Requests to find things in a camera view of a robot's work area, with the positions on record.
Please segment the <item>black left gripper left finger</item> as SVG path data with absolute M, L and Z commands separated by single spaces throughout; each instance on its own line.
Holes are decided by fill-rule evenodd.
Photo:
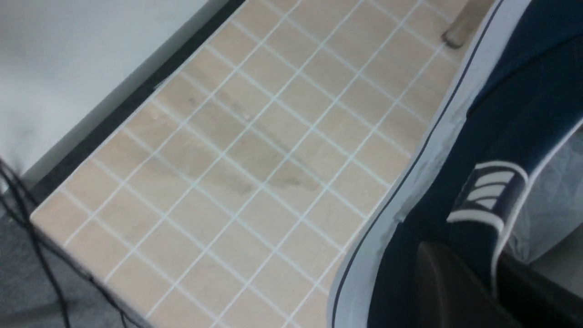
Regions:
M 417 249 L 417 327 L 520 328 L 449 247 L 423 241 Z

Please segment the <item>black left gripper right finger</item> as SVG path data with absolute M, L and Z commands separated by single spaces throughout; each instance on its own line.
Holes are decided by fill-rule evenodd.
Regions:
M 525 328 L 581 328 L 583 301 L 535 270 L 502 253 L 497 264 L 497 295 Z

